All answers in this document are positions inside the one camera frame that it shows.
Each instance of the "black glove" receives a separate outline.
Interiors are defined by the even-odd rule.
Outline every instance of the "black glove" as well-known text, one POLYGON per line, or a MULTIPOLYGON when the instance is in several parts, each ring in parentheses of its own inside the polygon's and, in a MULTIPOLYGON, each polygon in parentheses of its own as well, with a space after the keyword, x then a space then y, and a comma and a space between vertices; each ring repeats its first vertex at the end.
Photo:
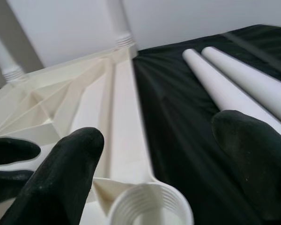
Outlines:
POLYGON ((263 219, 281 224, 281 135, 267 123, 238 111, 213 117, 220 148, 239 169, 240 186, 263 219))
POLYGON ((62 138, 32 175, 0 225, 78 225, 104 147, 95 128, 62 138))
MULTIPOLYGON (((37 157, 41 152, 36 144, 14 138, 0 138, 0 165, 37 157)), ((32 176, 33 171, 0 171, 0 202, 14 198, 32 176)))

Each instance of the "white plastic tube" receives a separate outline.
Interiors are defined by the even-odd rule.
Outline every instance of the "white plastic tube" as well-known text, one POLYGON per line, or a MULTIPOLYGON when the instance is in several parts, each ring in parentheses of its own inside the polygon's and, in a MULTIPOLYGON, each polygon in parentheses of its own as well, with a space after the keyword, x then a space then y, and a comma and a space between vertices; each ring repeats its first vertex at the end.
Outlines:
POLYGON ((178 190, 151 182, 122 192, 111 206, 107 224, 193 225, 194 221, 190 205, 178 190))
POLYGON ((238 110, 266 122, 281 134, 279 120, 217 71, 195 50, 185 50, 183 58, 221 110, 238 110))
POLYGON ((122 48, 133 45, 134 40, 129 29, 123 0, 105 0, 105 2, 109 13, 110 22, 116 35, 117 47, 122 48))
POLYGON ((251 66, 207 47, 202 54, 225 75, 281 120, 281 82, 251 66))
POLYGON ((0 40, 0 68, 7 82, 19 82, 27 77, 0 40))

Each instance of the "black fabric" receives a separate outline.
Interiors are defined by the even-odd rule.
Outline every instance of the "black fabric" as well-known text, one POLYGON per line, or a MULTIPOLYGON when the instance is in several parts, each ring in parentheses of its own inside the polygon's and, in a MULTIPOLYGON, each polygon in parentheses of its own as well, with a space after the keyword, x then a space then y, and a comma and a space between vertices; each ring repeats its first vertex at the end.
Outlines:
MULTIPOLYGON (((281 28, 256 25, 232 33, 281 59, 274 38, 280 39, 281 28), (268 39, 271 44, 262 45, 268 39)), ((182 58, 185 49, 207 46, 281 80, 281 73, 221 35, 140 51, 133 64, 154 173, 186 196, 197 225, 259 225, 263 219, 239 186, 237 168, 213 137, 211 119, 219 109, 182 58)))
POLYGON ((268 63, 270 66, 272 66, 273 68, 275 68, 277 71, 281 72, 281 60, 276 59, 274 56, 272 56, 269 53, 266 53, 262 50, 260 50, 259 48, 257 48, 256 46, 248 43, 247 41, 239 38, 238 36, 228 32, 228 33, 224 33, 222 34, 225 38, 229 39, 230 41, 234 42, 235 44, 237 44, 238 46, 244 48, 245 50, 247 50, 248 52, 250 52, 251 54, 253 54, 254 56, 256 56, 257 58, 261 59, 262 61, 268 63))
POLYGON ((245 195, 265 221, 281 221, 281 135, 267 123, 233 110, 216 114, 212 129, 240 171, 245 195))

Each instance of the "black cloth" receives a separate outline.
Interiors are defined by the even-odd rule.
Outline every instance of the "black cloth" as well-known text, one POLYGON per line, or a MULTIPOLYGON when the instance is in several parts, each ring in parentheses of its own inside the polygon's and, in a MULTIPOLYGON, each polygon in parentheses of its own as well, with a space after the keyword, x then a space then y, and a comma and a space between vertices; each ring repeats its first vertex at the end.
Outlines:
MULTIPOLYGON (((281 28, 256 25, 232 33, 281 60, 281 28)), ((219 109, 182 58, 185 49, 207 46, 281 80, 221 35, 139 51, 133 64, 154 173, 185 195, 197 225, 259 225, 263 219, 239 186, 239 171, 213 137, 211 119, 219 109)))

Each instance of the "white wall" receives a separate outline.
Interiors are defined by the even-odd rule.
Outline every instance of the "white wall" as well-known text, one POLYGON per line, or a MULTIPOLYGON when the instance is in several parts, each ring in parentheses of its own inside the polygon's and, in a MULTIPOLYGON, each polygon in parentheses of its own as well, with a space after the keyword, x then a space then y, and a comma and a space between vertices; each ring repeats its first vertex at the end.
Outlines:
POLYGON ((259 0, 124 0, 139 49, 213 35, 256 23, 259 0))
POLYGON ((260 23, 281 26, 281 0, 261 0, 256 15, 260 23))
POLYGON ((8 0, 45 67, 115 46, 103 0, 8 0))
MULTIPOLYGON (((107 0, 8 0, 44 65, 115 46, 107 0)), ((281 0, 123 0, 139 49, 258 23, 281 26, 281 0)))

